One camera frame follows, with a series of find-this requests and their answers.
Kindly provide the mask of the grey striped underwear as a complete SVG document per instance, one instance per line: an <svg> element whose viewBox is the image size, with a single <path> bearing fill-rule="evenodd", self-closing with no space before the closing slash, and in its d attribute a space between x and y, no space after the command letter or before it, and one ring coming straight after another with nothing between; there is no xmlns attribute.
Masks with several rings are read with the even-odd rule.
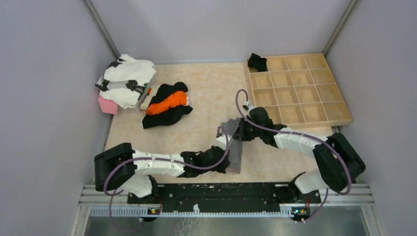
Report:
<svg viewBox="0 0 417 236"><path fill-rule="evenodd" d="M229 166L226 172L239 174L241 170L242 159L242 141L238 139L240 118L229 119L227 122L221 123L221 127L229 136Z"/></svg>

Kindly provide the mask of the orange underwear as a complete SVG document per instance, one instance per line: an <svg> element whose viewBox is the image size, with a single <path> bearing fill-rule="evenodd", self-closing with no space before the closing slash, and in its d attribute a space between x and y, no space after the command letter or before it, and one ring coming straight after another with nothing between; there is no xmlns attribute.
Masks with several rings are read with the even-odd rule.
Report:
<svg viewBox="0 0 417 236"><path fill-rule="evenodd" d="M176 91L159 103L152 103L146 110L147 115L158 115L177 106L188 106L190 98L184 91Z"/></svg>

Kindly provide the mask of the wooden compartment tray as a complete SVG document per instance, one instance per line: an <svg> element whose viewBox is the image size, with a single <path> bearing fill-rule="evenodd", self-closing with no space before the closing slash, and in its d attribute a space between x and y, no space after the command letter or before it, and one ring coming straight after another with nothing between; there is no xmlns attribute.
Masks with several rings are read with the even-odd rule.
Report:
<svg viewBox="0 0 417 236"><path fill-rule="evenodd" d="M248 94L274 123L294 129L345 126L352 116L322 53L246 60Z"/></svg>

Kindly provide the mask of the black boxer underwear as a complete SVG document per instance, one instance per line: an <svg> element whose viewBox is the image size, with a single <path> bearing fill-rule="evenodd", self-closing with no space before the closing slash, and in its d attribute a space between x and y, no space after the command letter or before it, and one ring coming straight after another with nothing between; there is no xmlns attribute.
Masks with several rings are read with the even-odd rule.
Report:
<svg viewBox="0 0 417 236"><path fill-rule="evenodd" d="M267 59L255 53L252 53L249 59L247 60L247 66L249 68L250 73L268 71Z"/></svg>

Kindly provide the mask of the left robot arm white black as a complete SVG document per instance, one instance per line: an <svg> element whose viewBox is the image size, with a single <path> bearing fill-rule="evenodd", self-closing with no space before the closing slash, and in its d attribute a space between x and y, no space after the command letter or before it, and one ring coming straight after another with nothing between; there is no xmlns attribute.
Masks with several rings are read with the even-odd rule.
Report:
<svg viewBox="0 0 417 236"><path fill-rule="evenodd" d="M110 195L124 191L145 203L157 199L154 175L196 178L207 172L224 174L232 153L233 138L222 134L206 151L183 151L179 154L155 154L133 149L131 143L121 143L94 158L95 189Z"/></svg>

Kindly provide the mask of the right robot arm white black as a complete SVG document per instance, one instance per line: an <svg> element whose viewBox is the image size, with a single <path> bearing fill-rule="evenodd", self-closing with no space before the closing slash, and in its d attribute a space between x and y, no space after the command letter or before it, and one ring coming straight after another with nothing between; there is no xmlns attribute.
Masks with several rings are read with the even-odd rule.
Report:
<svg viewBox="0 0 417 236"><path fill-rule="evenodd" d="M346 193L353 180L366 169L359 154L341 133L309 135L273 123L263 107L244 105L243 109L246 116L241 118L236 138L242 141L260 138L266 145L293 150L316 161L315 170L292 179L293 186L288 189L288 195L295 203L301 203L308 193L323 188Z"/></svg>

